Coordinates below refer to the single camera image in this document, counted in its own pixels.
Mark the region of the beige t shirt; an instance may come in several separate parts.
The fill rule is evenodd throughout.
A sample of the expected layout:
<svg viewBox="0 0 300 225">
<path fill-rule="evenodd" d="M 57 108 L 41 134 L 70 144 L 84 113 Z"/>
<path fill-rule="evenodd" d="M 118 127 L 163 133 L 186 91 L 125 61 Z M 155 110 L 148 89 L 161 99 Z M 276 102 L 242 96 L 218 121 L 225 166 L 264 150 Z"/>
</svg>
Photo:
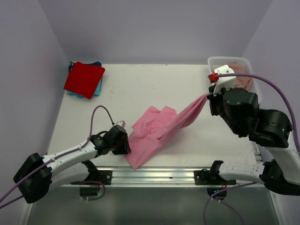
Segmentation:
<svg viewBox="0 0 300 225">
<path fill-rule="evenodd" d="M 241 66 L 240 64 L 230 64 L 229 67 L 238 74 L 246 74 L 246 70 L 244 66 Z M 235 81 L 235 88 L 243 88 L 247 91 L 250 90 L 251 85 L 253 83 L 252 77 L 245 77 L 245 76 L 237 76 Z"/>
</svg>

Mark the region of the pink t shirt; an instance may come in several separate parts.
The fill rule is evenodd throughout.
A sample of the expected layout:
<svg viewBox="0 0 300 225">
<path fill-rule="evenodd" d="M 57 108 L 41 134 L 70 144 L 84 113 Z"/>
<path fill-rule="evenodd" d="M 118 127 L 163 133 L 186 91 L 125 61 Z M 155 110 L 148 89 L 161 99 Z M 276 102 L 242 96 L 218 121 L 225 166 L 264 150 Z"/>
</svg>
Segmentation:
<svg viewBox="0 0 300 225">
<path fill-rule="evenodd" d="M 131 167 L 138 169 L 171 141 L 180 129 L 190 126 L 206 101 L 206 94 L 203 94 L 180 113 L 168 106 L 162 110 L 149 107 L 132 126 L 133 131 L 128 137 L 131 153 L 126 155 L 126 160 Z"/>
</svg>

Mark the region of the white plastic basket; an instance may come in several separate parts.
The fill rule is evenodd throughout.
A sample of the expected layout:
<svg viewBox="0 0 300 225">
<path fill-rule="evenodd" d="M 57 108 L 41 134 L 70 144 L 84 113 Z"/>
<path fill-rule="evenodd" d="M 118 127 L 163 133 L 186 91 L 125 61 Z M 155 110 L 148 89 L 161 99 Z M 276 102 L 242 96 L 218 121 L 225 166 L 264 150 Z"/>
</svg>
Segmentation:
<svg viewBox="0 0 300 225">
<path fill-rule="evenodd" d="M 217 56 L 217 57 L 209 57 L 207 62 L 208 62 L 209 70 L 211 70 L 212 72 L 214 71 L 214 69 L 223 66 L 225 64 L 227 64 L 228 66 L 230 64 L 240 64 L 241 66 L 245 67 L 246 74 L 254 74 L 251 63 L 245 58 Z M 253 83 L 251 85 L 249 92 L 253 92 L 257 94 L 258 103 L 261 103 L 261 94 L 255 79 L 253 79 Z"/>
</svg>

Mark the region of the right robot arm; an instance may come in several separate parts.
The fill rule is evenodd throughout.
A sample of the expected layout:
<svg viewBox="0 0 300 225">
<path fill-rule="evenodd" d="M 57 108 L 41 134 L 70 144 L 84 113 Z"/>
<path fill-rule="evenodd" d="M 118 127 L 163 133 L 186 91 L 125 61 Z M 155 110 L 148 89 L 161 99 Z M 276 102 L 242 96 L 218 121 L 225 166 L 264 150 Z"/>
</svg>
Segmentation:
<svg viewBox="0 0 300 225">
<path fill-rule="evenodd" d="M 256 93 L 243 88 L 209 87 L 210 112 L 220 116 L 239 138 L 265 147 L 274 157 L 259 164 L 233 164 L 216 160 L 209 179 L 214 184 L 223 180 L 243 180 L 263 184 L 281 195 L 300 194 L 300 156 L 293 140 L 293 128 L 287 115 L 279 110 L 261 109 Z"/>
</svg>

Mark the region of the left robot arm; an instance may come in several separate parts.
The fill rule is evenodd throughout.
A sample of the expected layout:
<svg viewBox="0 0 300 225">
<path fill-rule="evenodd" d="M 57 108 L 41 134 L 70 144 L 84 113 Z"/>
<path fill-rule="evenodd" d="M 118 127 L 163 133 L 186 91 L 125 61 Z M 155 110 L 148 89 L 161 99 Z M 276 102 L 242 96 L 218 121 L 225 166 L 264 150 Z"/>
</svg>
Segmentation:
<svg viewBox="0 0 300 225">
<path fill-rule="evenodd" d="M 68 150 L 40 156 L 38 153 L 27 157 L 13 180 L 26 203 L 35 203 L 50 190 L 66 184 L 105 184 L 106 175 L 92 163 L 92 159 L 111 152 L 127 155 L 131 152 L 128 134 L 120 125 L 109 131 L 91 135 L 87 141 Z"/>
</svg>

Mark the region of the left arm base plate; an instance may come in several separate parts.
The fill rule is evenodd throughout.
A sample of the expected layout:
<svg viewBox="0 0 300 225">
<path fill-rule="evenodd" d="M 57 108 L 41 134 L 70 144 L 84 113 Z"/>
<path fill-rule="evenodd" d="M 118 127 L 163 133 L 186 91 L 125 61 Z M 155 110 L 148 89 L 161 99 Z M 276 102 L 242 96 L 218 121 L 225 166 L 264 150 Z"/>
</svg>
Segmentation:
<svg viewBox="0 0 300 225">
<path fill-rule="evenodd" d="M 101 182 L 104 185 L 111 185 L 113 172 L 111 170 L 98 170 L 96 172 L 95 181 Z"/>
</svg>

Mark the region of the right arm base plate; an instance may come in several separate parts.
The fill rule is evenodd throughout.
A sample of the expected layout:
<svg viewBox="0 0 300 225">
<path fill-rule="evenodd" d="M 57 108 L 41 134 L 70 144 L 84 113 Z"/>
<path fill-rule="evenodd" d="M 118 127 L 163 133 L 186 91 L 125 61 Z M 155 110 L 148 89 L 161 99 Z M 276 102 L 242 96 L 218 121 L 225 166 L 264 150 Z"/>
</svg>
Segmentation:
<svg viewBox="0 0 300 225">
<path fill-rule="evenodd" d="M 236 185 L 236 180 L 225 180 L 214 170 L 195 170 L 194 180 L 196 185 Z"/>
</svg>

